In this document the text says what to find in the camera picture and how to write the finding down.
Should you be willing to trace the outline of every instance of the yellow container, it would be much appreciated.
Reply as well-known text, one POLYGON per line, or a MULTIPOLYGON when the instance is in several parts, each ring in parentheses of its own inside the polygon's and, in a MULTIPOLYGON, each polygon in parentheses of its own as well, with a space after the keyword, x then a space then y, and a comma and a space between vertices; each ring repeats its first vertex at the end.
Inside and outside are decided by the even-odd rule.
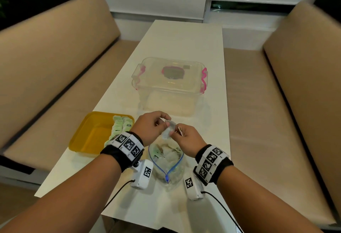
POLYGON ((130 115, 103 113, 93 111, 84 118, 76 133, 69 143, 69 149, 75 152, 99 155, 104 148, 104 143, 111 135, 113 127, 113 116, 127 116, 135 120, 130 115))

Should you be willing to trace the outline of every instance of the beige cushion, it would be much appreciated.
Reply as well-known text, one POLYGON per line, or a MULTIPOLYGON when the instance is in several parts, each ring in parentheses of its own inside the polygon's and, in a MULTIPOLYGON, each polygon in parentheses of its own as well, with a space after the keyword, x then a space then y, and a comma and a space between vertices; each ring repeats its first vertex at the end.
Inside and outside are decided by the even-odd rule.
POLYGON ((114 44, 4 155, 27 166, 51 170, 137 44, 125 40, 114 44))
POLYGON ((105 0, 72 0, 0 32, 0 148, 119 35, 105 0))
POLYGON ((235 166, 315 224, 335 223, 263 54, 224 55, 235 166))
POLYGON ((301 2, 264 49, 341 214, 341 25, 301 2))

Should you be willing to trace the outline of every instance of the table top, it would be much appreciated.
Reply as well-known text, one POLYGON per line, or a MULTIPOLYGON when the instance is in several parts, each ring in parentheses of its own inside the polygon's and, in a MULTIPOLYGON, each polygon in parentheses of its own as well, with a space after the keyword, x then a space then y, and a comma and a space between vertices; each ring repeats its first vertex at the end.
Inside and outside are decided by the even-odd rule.
MULTIPOLYGON (((131 75, 147 57, 198 61, 207 67, 208 87, 199 99, 199 111, 193 117, 171 117, 176 123, 194 126, 207 143, 219 146, 230 155, 222 27, 155 20, 94 111, 130 114, 135 119, 144 113, 139 108, 139 94, 131 85, 131 75)), ((44 196, 92 159, 67 148, 35 196, 44 196)), ((189 157, 186 160, 186 169, 193 170, 195 160, 189 157)), ((132 173, 127 169, 121 175, 112 196, 131 179, 132 173)), ((205 190, 228 209, 215 184, 209 184, 205 190)), ((236 232, 231 219, 210 196, 190 201, 182 181, 168 187, 154 177, 146 190, 123 188, 102 214, 154 229, 166 227, 179 233, 236 232)))

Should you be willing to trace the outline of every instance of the person's right arm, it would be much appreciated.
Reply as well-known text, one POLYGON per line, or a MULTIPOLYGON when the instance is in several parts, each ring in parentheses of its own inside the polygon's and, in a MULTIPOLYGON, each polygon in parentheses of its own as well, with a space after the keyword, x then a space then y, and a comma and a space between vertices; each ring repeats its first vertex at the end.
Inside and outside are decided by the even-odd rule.
MULTIPOLYGON (((207 144, 197 130, 178 124, 184 136, 173 132, 171 137, 182 151, 195 158, 207 144)), ((266 190, 234 166, 220 174, 217 187, 238 224, 245 233, 321 233, 307 218, 266 190)))

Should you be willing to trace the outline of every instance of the person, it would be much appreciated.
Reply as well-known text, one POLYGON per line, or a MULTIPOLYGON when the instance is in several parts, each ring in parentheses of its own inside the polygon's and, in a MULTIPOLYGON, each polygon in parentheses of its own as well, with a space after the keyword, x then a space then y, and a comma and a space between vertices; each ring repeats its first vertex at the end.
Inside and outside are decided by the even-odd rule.
MULTIPOLYGON (((131 134, 140 138, 144 146, 150 145, 169 126, 162 118, 171 120, 168 114, 161 111, 141 115, 131 128, 131 134)), ((187 156, 195 158, 207 143, 194 127, 185 124, 178 124, 177 127, 179 126, 183 136, 176 132, 171 132, 170 135, 187 156)), ((0 232, 89 232, 108 201, 122 170, 126 168, 122 168, 126 161, 122 162, 113 155, 100 154, 12 219, 0 232)), ((245 233, 322 232, 295 209, 234 166, 226 166, 221 171, 216 185, 245 233)))

